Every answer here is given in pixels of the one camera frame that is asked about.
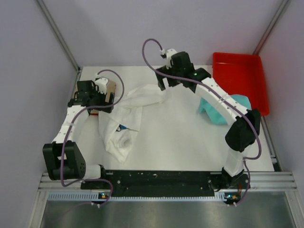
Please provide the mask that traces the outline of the white t shirt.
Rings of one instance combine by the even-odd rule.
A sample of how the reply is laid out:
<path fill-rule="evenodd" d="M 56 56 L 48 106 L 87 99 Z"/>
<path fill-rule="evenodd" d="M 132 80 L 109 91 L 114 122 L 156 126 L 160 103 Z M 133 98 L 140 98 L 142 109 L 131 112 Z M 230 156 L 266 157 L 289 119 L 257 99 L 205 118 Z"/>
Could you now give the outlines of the white t shirt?
<path fill-rule="evenodd" d="M 141 129 L 143 108 L 161 104 L 167 99 L 166 91 L 157 85 L 142 85 L 131 90 L 114 106 L 111 113 L 99 112 L 98 130 L 105 150 L 124 163 Z"/>

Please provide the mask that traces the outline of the teal t shirt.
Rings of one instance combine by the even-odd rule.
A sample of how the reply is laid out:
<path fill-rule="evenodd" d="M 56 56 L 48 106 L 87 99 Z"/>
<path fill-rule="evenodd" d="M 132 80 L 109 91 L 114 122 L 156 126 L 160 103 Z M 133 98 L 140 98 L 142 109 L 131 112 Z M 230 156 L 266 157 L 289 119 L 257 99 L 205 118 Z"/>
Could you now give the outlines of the teal t shirt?
<path fill-rule="evenodd" d="M 251 103 L 247 96 L 234 94 L 231 97 L 239 104 L 251 110 Z M 198 112 L 206 113 L 213 124 L 227 125 L 225 118 L 203 98 L 200 99 Z"/>

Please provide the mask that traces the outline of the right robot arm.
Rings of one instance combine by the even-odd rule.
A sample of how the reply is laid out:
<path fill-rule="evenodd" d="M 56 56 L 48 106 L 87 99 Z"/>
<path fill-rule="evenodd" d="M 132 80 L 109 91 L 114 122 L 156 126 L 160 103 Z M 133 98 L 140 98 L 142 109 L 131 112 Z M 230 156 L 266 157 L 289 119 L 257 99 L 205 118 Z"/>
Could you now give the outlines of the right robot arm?
<path fill-rule="evenodd" d="M 205 99 L 230 126 L 225 136 L 228 157 L 222 168 L 221 178 L 214 182 L 213 186 L 216 189 L 233 188 L 243 174 L 244 161 L 248 159 L 248 147 L 257 143 L 258 156 L 261 156 L 260 112 L 241 105 L 225 92 L 205 69 L 195 69 L 187 52 L 177 52 L 171 48 L 161 49 L 160 53 L 166 60 L 166 65 L 158 68 L 156 73 L 160 89 L 165 90 L 164 79 L 167 79 L 170 87 L 182 84 Z"/>

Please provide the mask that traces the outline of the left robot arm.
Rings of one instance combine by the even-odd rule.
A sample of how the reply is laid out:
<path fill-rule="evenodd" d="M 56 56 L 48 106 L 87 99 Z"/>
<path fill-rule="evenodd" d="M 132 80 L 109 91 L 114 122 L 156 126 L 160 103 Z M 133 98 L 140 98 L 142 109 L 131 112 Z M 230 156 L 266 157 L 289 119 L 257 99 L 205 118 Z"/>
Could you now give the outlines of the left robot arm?
<path fill-rule="evenodd" d="M 43 146 L 43 156 L 51 180 L 91 179 L 97 188 L 107 185 L 102 165 L 88 165 L 77 145 L 82 128 L 91 113 L 113 109 L 116 83 L 101 77 L 78 81 L 67 105 L 65 120 L 51 143 Z"/>

